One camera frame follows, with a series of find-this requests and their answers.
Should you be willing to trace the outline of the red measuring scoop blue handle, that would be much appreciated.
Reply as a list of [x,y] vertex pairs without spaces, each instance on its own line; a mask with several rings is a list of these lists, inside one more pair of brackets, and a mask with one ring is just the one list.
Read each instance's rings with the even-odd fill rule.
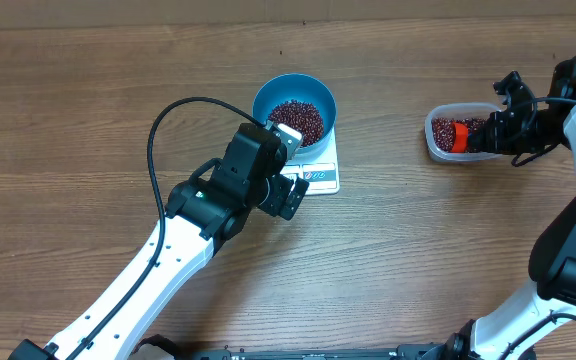
[[453,122],[452,125],[455,130],[455,136],[450,152],[466,153],[468,148],[469,129],[463,123]]

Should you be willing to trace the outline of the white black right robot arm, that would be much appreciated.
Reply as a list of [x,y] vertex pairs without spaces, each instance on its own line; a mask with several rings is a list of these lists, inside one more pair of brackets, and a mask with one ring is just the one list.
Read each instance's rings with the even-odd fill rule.
[[[576,56],[555,66],[547,96],[537,97],[516,71],[494,83],[504,110],[487,119],[428,116],[425,131],[438,161],[511,156],[521,167],[558,146],[573,155],[576,176]],[[417,359],[533,359],[534,346],[576,322],[576,196],[536,240],[528,281],[490,314],[469,321],[442,345],[412,351]]]

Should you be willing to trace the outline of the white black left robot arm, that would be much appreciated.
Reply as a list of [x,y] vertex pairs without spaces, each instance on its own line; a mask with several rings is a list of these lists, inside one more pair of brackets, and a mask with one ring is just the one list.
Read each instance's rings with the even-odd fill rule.
[[10,360],[173,358],[173,344],[146,338],[146,330],[181,286],[241,232],[253,209],[294,216],[308,184],[281,171],[301,143],[301,134],[284,124],[242,124],[222,158],[208,160],[158,203],[148,241],[102,295],[47,345],[24,340]]

